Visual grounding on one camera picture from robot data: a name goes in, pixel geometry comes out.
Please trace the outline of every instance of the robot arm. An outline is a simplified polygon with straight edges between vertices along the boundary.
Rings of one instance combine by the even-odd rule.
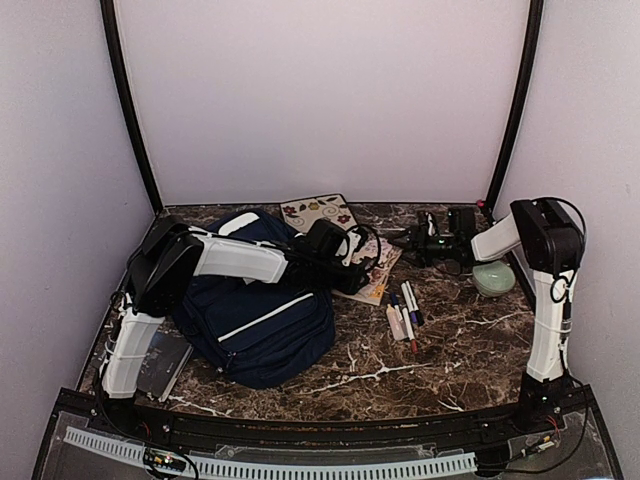
[[[557,200],[518,200],[511,204],[509,216],[471,242],[479,261],[496,260],[520,244],[533,269],[536,291],[527,374],[538,382],[550,382],[562,377],[566,366],[563,357],[571,331],[571,302],[584,253],[584,234]]]
[[[222,275],[264,283],[313,281],[309,286],[347,294],[369,281],[371,265],[351,263],[351,256],[366,240],[366,231],[345,232],[318,220],[307,235],[298,235],[288,244],[228,237],[258,219],[247,212],[214,234],[168,217],[145,238],[127,262],[121,320],[101,368],[102,388],[110,398],[134,395],[156,329],[182,302],[194,276]]]

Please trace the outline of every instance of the floral notebook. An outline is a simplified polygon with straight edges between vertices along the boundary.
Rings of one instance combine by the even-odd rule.
[[[347,202],[340,194],[294,200],[281,204],[280,209],[284,221],[302,233],[307,233],[313,222],[319,218],[326,218],[345,230],[357,225]],[[402,255],[400,248],[394,247],[385,239],[380,239],[380,243],[382,245],[380,262],[369,273],[369,284],[355,295],[345,295],[337,291],[333,292],[334,295],[370,305],[380,305],[385,286],[389,280],[389,272]],[[358,263],[365,257],[375,258],[377,248],[375,239],[370,238],[364,247],[353,256],[353,261]]]

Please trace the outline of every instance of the book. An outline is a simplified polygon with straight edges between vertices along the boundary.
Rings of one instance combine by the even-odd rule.
[[[193,346],[182,335],[156,332],[140,367],[138,390],[164,402],[192,352]]]
[[[319,218],[326,218],[332,223],[348,230],[357,225],[356,219],[351,213],[344,197],[338,193],[293,200],[280,205],[284,221],[301,233],[307,233],[313,222]],[[400,259],[402,250],[394,247],[385,239],[380,239],[382,251],[378,266],[369,272],[369,284],[364,286],[355,295],[333,291],[334,295],[351,298],[369,305],[380,305],[384,289],[389,280],[389,272]],[[365,257],[375,258],[377,243],[374,238],[369,238],[367,243],[357,252],[352,262],[360,263]]]

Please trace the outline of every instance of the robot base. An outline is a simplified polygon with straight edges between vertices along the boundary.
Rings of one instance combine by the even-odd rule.
[[[571,386],[571,379],[567,375],[540,382],[526,372],[523,373],[518,407],[513,416],[514,426],[526,433],[544,423],[547,415],[558,417],[560,400]]]

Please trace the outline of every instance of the white zipper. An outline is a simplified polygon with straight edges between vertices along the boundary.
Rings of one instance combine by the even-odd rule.
[[[307,298],[313,297],[313,293],[307,293],[306,295],[303,295],[302,297],[296,298],[295,300],[291,300],[289,303],[285,303],[284,305],[280,305],[278,308],[276,308],[275,310],[272,310],[271,312],[267,313],[266,315],[263,315],[260,318],[256,318],[253,322],[249,322],[246,325],[243,325],[242,327],[236,328],[235,330],[221,336],[218,337],[218,342],[224,342],[225,340],[228,340],[229,338],[233,337],[234,335],[237,335],[238,333],[242,332],[243,330],[246,330],[247,328],[251,328],[261,322],[264,322],[265,320],[268,320],[269,318],[273,317],[274,315],[279,314],[280,312],[284,312],[287,308],[289,307],[293,307],[296,303],[300,303],[304,300],[306,300]]]

